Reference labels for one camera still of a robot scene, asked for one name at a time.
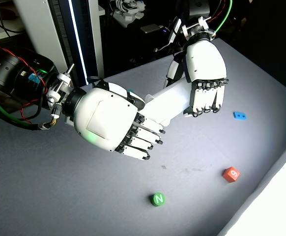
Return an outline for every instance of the number 9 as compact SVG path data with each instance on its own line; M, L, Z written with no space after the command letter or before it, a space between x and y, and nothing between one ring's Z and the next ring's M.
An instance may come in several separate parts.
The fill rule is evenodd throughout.
M236 172L236 171L234 171L234 170L232 170L230 173L231 173L233 176L235 176L235 177L237 177L237 176L238 176L237 172Z

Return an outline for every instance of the green cable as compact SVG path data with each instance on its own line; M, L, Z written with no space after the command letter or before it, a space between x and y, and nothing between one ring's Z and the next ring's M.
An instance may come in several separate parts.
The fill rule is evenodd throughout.
M24 125L24 126L30 126L30 124L28 123L25 123L25 122L22 122L20 120L18 120L17 118L15 118L14 116L11 116L8 112L6 112L5 109L3 109L1 106L0 106L0 112L5 115L6 117L8 117L10 120L18 123L18 124L21 124L21 125Z
M223 19L223 21L221 22L221 24L217 27L217 29L215 30L215 32L219 31L220 28L223 26L223 24L225 23L229 13L230 13L230 10L231 10L231 7L232 7L232 0L229 1L229 8L228 8L228 11L227 11L227 14L225 16L225 18Z

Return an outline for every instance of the red wire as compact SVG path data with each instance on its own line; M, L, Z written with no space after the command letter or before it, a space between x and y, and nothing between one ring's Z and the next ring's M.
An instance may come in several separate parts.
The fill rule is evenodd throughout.
M11 52L10 50L8 50L8 49L6 49L6 48L0 47L0 49L3 50L3 51L5 51L5 52L7 52L7 53L9 53L9 54L11 54L11 55L14 56L15 58L17 58L17 59L19 59L20 61L22 61L26 66L28 66L28 67L31 69L31 71L34 73L34 75L42 82L42 84L43 84L44 87L45 87L45 94L47 93L48 88L47 88L47 85L46 85L45 81L43 81L43 79L40 78L40 77L37 75L36 71L35 71L23 58L21 58L21 57L15 55L13 52ZM30 101L29 103L26 103L25 105L22 106L22 109L20 110L20 113L21 113L22 118L23 118L24 120L26 120L26 121L27 121L28 123L30 123L30 124L32 124L31 121L25 118L25 116L23 115L23 111L24 111L24 108L25 108L26 106L30 105L31 103L33 103L33 102L35 102L35 101L38 101L38 99L34 99L34 100Z
M223 5L222 10L216 16L214 16L212 19L210 19L208 22L211 22L212 20L216 19L223 12L225 7L226 7L226 0L224 0L224 5Z

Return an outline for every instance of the red cube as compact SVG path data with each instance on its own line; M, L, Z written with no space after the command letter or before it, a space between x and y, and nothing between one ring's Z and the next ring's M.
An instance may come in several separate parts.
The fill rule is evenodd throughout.
M223 173L224 179L226 179L229 183L235 182L240 176L240 172L236 170L234 167L230 167L226 169Z

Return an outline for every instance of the blue block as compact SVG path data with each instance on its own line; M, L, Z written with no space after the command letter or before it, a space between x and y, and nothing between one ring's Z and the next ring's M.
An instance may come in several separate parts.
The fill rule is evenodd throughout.
M242 112L234 112L233 116L235 117L235 119L242 119L242 120L246 120L247 119L246 114L244 114Z

